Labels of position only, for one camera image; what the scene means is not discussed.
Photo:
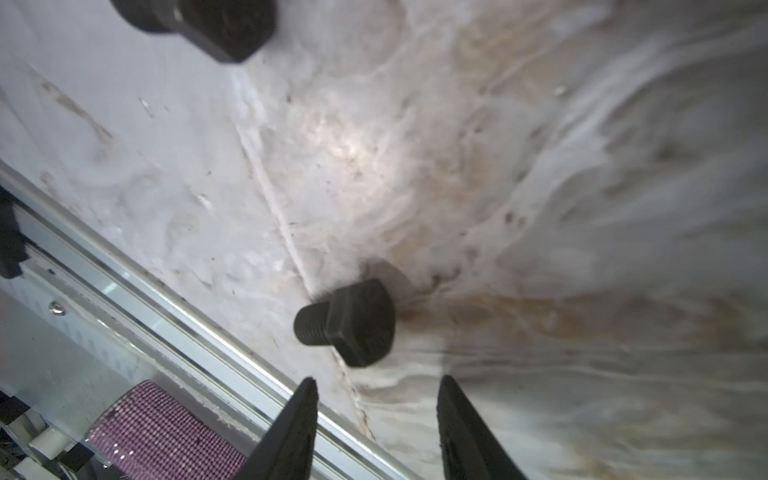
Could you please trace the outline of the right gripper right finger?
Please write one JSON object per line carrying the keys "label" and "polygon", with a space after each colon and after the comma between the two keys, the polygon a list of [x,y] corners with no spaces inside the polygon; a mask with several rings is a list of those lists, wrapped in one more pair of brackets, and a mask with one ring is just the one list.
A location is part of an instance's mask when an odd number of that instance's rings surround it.
{"label": "right gripper right finger", "polygon": [[437,418],[446,479],[526,479],[450,375],[440,382]]}

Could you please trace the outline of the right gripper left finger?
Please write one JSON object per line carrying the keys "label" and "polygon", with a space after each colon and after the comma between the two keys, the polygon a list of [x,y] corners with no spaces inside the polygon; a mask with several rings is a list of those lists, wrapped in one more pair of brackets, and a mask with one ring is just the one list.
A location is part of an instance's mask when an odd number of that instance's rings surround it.
{"label": "right gripper left finger", "polygon": [[309,479],[318,401],[316,381],[306,377],[233,479]]}

